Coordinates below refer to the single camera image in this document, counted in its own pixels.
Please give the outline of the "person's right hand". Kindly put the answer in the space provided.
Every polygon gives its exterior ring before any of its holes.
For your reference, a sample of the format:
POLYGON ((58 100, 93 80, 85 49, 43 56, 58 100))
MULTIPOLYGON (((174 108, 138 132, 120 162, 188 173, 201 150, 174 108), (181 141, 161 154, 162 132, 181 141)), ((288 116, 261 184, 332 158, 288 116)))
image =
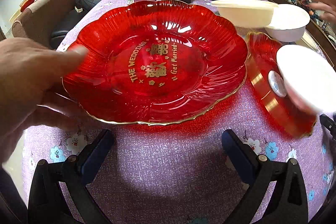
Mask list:
POLYGON ((323 11, 320 16, 323 20, 335 23, 336 21, 336 0, 311 0, 309 7, 314 10, 323 11))

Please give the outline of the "person's left hand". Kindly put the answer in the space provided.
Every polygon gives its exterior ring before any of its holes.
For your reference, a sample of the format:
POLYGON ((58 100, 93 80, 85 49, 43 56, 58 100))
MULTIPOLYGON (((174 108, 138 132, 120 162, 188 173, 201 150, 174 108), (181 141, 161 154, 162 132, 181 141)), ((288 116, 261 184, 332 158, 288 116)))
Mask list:
POLYGON ((50 50, 27 38, 1 41, 1 162, 8 161, 25 129, 46 125, 77 131, 80 109, 52 90, 88 50, 50 50))

